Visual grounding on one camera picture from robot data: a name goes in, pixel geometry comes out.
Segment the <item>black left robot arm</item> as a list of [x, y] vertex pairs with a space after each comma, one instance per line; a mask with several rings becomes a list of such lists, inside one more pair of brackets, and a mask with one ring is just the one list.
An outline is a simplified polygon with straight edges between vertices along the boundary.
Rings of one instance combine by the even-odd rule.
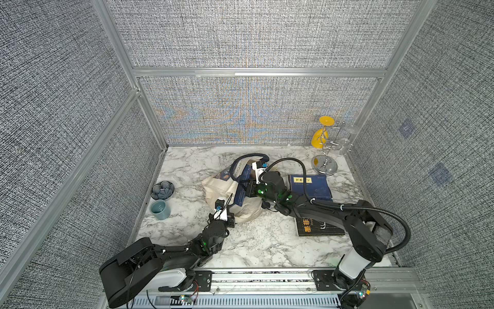
[[127, 305], [160, 272], [178, 269], [179, 281], [167, 280], [166, 287], [187, 288], [193, 280], [193, 269], [203, 266], [218, 253], [235, 217], [228, 211], [209, 215], [210, 222], [193, 240], [182, 246], [162, 246], [141, 238], [104, 262], [99, 268], [101, 282], [110, 308]]

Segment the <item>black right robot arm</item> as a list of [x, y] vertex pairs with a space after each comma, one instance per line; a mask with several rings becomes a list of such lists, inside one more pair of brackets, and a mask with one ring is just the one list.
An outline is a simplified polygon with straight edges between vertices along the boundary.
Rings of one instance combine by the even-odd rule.
[[[365, 200], [357, 203], [335, 203], [319, 200], [307, 193], [307, 175], [302, 177], [302, 193], [289, 190], [277, 172], [266, 171], [259, 178], [248, 180], [246, 194], [273, 203], [284, 216], [307, 218], [325, 222], [349, 235], [352, 248], [345, 254], [333, 271], [333, 284], [341, 290], [354, 289], [364, 278], [366, 270], [382, 261], [383, 256], [404, 248], [410, 241], [408, 223], [393, 212], [373, 207]], [[394, 234], [389, 216], [401, 224], [405, 231], [403, 240], [389, 248]]]

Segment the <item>black cover book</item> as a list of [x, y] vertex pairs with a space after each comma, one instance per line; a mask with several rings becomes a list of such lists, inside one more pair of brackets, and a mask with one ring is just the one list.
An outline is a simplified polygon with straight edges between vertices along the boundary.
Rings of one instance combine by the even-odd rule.
[[344, 236], [345, 231], [326, 222], [309, 218], [295, 218], [297, 235], [303, 236]]

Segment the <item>cream canvas tote bag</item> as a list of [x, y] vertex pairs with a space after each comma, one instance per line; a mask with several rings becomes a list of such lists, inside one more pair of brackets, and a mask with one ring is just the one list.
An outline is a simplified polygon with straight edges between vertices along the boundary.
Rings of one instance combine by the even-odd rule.
[[261, 198], [247, 198], [246, 204], [239, 207], [234, 204], [234, 196], [239, 184], [238, 176], [243, 172], [244, 167], [256, 161], [268, 163], [270, 158], [262, 153], [244, 154], [234, 160], [230, 167], [210, 176], [202, 181], [205, 190], [205, 199], [211, 209], [215, 209], [215, 202], [223, 199], [228, 202], [229, 211], [235, 216], [235, 221], [242, 224], [258, 218], [262, 213]]

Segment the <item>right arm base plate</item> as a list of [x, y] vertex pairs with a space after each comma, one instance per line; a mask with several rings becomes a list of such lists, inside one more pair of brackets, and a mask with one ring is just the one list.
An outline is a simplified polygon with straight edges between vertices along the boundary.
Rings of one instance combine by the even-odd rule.
[[311, 277], [315, 283], [316, 290], [319, 292], [336, 292], [345, 291], [347, 286], [339, 287], [333, 277], [332, 270], [313, 270]]

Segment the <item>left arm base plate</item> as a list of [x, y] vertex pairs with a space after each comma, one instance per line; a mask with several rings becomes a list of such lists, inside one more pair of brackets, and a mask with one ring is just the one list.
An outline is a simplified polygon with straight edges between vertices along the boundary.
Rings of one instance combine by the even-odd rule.
[[212, 283], [212, 271], [197, 271], [194, 274], [190, 273], [186, 275], [185, 279], [177, 287], [158, 287], [160, 292], [186, 292], [192, 293], [210, 292]]

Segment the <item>blue book yellow label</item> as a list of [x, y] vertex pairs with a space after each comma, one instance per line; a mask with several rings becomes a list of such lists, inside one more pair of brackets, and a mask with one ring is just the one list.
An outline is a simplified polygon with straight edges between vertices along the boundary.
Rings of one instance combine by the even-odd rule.
[[[302, 175], [289, 175], [288, 180], [292, 192], [299, 195], [304, 194]], [[328, 201], [333, 200], [327, 178], [324, 175], [307, 175], [306, 189], [308, 196], [311, 198]]]

